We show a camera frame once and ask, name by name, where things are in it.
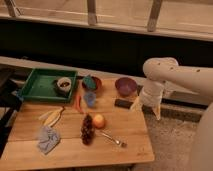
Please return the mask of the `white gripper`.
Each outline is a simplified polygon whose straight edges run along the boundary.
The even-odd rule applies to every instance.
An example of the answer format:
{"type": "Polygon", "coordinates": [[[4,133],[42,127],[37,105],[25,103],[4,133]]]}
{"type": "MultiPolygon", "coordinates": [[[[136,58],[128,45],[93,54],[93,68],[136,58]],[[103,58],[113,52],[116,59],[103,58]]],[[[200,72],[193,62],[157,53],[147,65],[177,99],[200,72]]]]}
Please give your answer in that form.
{"type": "Polygon", "coordinates": [[[160,103],[163,97],[164,84],[149,79],[145,80],[145,83],[140,91],[139,97],[135,99],[130,109],[132,111],[140,111],[142,104],[148,107],[154,107],[153,112],[157,120],[161,119],[161,107],[160,103]]]}

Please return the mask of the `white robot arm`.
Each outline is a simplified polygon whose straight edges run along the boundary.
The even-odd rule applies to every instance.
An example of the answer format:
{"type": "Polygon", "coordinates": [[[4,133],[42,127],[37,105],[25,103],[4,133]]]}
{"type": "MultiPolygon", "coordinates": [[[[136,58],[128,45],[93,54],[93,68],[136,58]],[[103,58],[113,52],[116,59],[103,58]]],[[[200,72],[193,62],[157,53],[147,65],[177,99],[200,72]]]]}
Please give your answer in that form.
{"type": "Polygon", "coordinates": [[[213,171],[213,68],[181,66],[172,57],[150,58],[143,64],[146,76],[131,110],[151,107],[161,118],[164,96],[182,103],[206,105],[194,137],[186,171],[213,171]]]}

